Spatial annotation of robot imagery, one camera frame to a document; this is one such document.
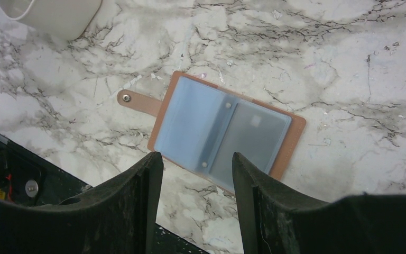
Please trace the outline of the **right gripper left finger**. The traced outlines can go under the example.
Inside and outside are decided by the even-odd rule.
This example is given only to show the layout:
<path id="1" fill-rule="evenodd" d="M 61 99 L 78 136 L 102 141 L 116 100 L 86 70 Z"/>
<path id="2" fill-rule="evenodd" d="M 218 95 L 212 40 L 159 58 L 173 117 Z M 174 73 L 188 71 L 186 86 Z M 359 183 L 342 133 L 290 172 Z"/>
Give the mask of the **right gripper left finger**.
<path id="1" fill-rule="evenodd" d="M 0 253 L 150 253 L 163 168 L 151 152 L 58 205 L 0 200 Z"/>

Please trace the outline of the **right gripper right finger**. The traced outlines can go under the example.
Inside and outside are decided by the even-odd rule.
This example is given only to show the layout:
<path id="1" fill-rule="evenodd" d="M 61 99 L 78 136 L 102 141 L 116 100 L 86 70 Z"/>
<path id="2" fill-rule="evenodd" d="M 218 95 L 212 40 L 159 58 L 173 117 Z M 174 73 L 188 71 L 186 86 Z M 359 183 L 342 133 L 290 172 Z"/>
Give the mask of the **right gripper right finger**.
<path id="1" fill-rule="evenodd" d="M 238 152 L 232 173 L 245 253 L 406 253 L 406 195 L 324 202 L 270 177 Z"/>

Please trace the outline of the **brown leather card holder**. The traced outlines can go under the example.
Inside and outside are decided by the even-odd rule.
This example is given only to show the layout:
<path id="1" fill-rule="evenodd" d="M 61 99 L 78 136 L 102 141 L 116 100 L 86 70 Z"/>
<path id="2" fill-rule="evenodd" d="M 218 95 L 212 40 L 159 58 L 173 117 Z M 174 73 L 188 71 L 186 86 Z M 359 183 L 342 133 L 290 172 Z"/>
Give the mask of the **brown leather card holder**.
<path id="1" fill-rule="evenodd" d="M 229 192 L 234 153 L 279 180 L 306 126 L 301 116 L 180 71 L 163 100 L 122 89 L 117 101 L 156 118 L 151 151 Z"/>

